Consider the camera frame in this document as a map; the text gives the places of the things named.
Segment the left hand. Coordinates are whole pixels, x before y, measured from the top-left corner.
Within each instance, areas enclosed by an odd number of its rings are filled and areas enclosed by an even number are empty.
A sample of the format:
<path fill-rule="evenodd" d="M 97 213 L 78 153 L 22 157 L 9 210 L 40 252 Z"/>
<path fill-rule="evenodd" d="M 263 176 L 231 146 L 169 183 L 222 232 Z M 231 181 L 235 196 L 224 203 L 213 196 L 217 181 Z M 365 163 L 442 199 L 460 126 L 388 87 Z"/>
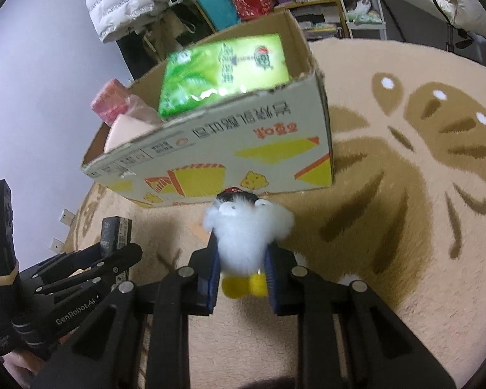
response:
<path fill-rule="evenodd" d="M 3 357 L 4 366 L 21 386 L 30 388 L 45 361 L 26 349 L 15 349 Z"/>

